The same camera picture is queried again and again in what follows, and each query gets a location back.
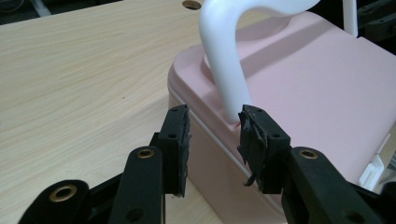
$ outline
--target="white handle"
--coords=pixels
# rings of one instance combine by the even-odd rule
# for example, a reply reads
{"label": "white handle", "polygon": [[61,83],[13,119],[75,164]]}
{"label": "white handle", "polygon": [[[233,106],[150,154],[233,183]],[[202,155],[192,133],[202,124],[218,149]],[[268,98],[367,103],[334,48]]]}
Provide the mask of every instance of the white handle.
{"label": "white handle", "polygon": [[227,119],[238,122],[242,105],[251,105],[235,43],[239,18],[257,8],[274,17],[306,11],[318,0],[205,0],[200,15],[200,34],[205,53],[219,88]]}

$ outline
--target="pink container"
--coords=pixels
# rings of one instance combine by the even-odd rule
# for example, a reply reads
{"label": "pink container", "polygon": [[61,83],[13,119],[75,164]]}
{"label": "pink container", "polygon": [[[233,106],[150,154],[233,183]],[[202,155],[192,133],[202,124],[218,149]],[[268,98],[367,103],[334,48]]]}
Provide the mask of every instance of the pink container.
{"label": "pink container", "polygon": [[[239,30],[237,49],[252,104],[293,147],[320,150],[352,183],[376,183],[386,164],[368,167],[396,121],[394,55],[309,12]],[[236,150],[240,125],[226,119],[203,46],[177,55],[168,89],[169,106],[191,108],[189,177],[222,220],[286,222],[278,196],[242,186],[250,173]]]}

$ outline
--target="light wood tabletop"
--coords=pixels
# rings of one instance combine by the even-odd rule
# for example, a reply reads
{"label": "light wood tabletop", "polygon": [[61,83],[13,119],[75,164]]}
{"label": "light wood tabletop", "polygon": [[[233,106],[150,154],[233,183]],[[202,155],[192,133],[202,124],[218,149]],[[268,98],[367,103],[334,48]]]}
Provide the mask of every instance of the light wood tabletop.
{"label": "light wood tabletop", "polygon": [[[0,26],[0,223],[65,179],[122,172],[167,112],[173,59],[200,44],[199,10],[125,0]],[[240,25],[263,19],[249,13]],[[168,223],[221,223],[194,185],[167,196]]]}

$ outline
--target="wooden table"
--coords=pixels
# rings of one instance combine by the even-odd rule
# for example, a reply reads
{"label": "wooden table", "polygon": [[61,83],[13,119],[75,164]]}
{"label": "wooden table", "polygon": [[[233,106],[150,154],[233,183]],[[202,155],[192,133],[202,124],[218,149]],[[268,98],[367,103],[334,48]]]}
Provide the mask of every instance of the wooden table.
{"label": "wooden table", "polygon": [[[0,223],[58,181],[94,187],[122,172],[163,124],[168,69],[200,43],[198,15],[125,0],[0,26]],[[166,206],[168,223],[221,223],[190,181]]]}

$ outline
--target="pink plastic box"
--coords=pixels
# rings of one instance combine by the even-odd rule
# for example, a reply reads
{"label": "pink plastic box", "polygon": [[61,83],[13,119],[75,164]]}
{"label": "pink plastic box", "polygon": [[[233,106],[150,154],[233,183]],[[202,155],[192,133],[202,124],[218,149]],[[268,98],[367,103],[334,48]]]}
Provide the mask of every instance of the pink plastic box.
{"label": "pink plastic box", "polygon": [[[320,150],[352,183],[375,184],[386,166],[378,166],[378,153],[394,137],[396,57],[309,12],[270,18],[236,36],[252,104],[293,147]],[[242,186],[250,173],[236,150],[240,125],[226,119],[203,46],[177,55],[168,89],[170,106],[191,108],[189,177],[222,220],[286,222],[277,196]]]}

